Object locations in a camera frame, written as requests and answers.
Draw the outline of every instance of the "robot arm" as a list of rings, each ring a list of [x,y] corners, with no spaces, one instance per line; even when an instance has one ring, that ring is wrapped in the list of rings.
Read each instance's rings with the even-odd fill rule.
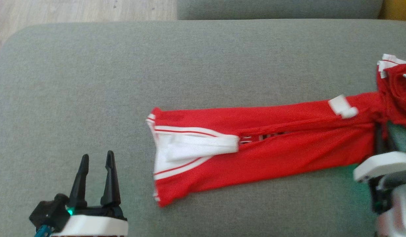
[[[88,207],[84,199],[89,156],[81,159],[70,197],[58,194],[53,201],[41,201],[29,219],[36,227],[35,237],[127,236],[128,222],[120,208],[120,188],[114,152],[106,158],[106,185],[101,206]]]
[[[377,236],[406,237],[406,128],[387,126],[388,143],[378,129],[377,155],[354,170],[354,179],[370,187],[372,209],[379,215]]]

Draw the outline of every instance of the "gray couch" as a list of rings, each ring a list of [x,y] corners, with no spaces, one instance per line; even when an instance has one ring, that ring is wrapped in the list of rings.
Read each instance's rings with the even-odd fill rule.
[[[377,19],[383,0],[177,0],[179,20]]]
[[[265,106],[376,90],[383,53],[406,60],[406,22],[277,19],[48,24],[0,55],[0,236],[33,236],[41,200],[91,157],[99,204],[115,152],[129,236],[373,236],[353,166],[191,194],[160,209],[144,123],[165,110]]]

